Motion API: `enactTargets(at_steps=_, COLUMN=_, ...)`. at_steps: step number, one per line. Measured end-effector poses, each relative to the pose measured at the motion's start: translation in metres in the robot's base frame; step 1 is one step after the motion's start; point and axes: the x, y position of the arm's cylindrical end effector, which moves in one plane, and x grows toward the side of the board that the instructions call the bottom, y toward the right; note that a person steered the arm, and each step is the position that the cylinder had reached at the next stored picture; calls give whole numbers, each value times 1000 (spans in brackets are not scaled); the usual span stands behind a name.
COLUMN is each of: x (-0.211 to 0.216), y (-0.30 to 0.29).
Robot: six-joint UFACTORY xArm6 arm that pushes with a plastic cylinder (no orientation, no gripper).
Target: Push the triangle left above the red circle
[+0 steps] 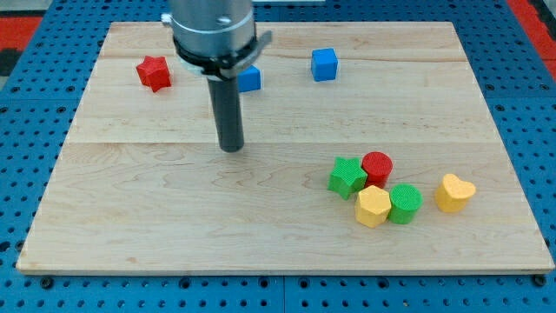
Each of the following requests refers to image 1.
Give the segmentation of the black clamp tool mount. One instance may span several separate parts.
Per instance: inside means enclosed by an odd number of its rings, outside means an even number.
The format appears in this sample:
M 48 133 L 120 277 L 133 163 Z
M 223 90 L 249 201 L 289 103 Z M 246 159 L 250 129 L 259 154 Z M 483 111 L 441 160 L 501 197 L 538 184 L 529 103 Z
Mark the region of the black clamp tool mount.
M 183 67 L 199 77 L 207 77 L 217 81 L 228 81 L 238 77 L 250 67 L 270 45 L 273 33 L 268 30 L 259 37 L 254 37 L 247 45 L 239 50 L 229 52 L 224 56 L 198 56 L 185 49 L 176 37 L 173 37 L 175 53 Z

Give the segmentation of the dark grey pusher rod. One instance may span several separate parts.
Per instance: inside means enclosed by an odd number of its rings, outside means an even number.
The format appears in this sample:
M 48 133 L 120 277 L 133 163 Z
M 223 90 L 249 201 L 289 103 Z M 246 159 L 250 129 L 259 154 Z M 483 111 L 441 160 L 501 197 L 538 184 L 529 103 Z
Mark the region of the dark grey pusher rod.
M 238 79 L 209 79 L 208 90 L 220 148 L 228 153 L 237 152 L 244 145 Z

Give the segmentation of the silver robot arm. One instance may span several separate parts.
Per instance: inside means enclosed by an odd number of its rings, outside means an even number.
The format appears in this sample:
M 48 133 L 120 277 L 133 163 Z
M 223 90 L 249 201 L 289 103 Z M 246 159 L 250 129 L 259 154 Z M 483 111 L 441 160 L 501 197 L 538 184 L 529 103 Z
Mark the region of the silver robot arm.
M 251 0 L 169 0 L 169 12 L 161 20 L 172 30 L 184 66 L 207 79 L 221 150 L 241 150 L 238 76 L 272 42 L 272 32 L 257 34 Z

